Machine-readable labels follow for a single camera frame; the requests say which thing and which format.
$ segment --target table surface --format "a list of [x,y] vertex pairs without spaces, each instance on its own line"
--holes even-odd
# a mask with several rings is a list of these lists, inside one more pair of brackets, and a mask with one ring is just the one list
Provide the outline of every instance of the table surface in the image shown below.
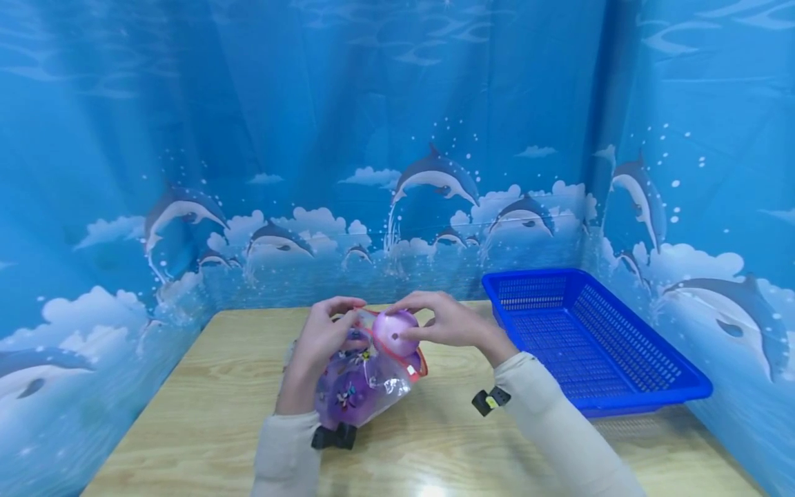
[[[468,304],[491,318],[488,302]],[[83,495],[248,495],[259,429],[306,312],[216,315]],[[324,452],[318,495],[561,495],[504,412],[484,418],[471,407],[494,385],[486,360],[470,348],[422,348],[429,376],[362,427],[353,451]],[[683,407],[595,424],[649,496],[763,495]]]

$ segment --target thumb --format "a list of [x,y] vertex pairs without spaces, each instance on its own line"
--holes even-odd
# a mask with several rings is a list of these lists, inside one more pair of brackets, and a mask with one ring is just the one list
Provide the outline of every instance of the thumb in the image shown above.
[[400,337],[403,340],[413,340],[415,342],[421,342],[422,340],[431,340],[432,336],[432,328],[430,327],[422,327],[422,328],[406,328],[400,334]]
[[354,309],[345,313],[344,316],[340,317],[334,323],[334,329],[340,333],[347,333],[349,329],[353,328],[353,325],[356,324],[356,320],[359,318],[359,313],[357,313]]

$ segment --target plastic bag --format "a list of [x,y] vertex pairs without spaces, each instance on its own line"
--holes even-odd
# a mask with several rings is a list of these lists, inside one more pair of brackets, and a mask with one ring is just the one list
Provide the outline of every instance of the plastic bag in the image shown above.
[[334,430],[340,423],[356,428],[394,405],[412,385],[428,374],[419,347],[406,357],[376,338],[378,313],[359,309],[359,320],[348,333],[349,340],[364,340],[367,347],[339,351],[329,360],[315,391],[320,423]]

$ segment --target blue basket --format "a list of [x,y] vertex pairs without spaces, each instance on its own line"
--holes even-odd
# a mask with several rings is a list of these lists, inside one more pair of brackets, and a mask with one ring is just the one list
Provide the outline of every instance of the blue basket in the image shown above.
[[590,274],[486,274],[494,318],[587,417],[649,413],[709,397],[712,384]]

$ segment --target right hand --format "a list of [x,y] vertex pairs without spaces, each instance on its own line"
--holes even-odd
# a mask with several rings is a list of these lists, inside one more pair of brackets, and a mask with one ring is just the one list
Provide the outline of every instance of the right hand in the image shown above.
[[502,329],[445,292],[412,292],[395,302],[387,313],[399,309],[407,309],[411,313],[429,309],[434,314],[425,326],[406,329],[401,336],[407,340],[427,340],[453,347],[472,346],[481,350],[494,345],[495,341],[507,340]]

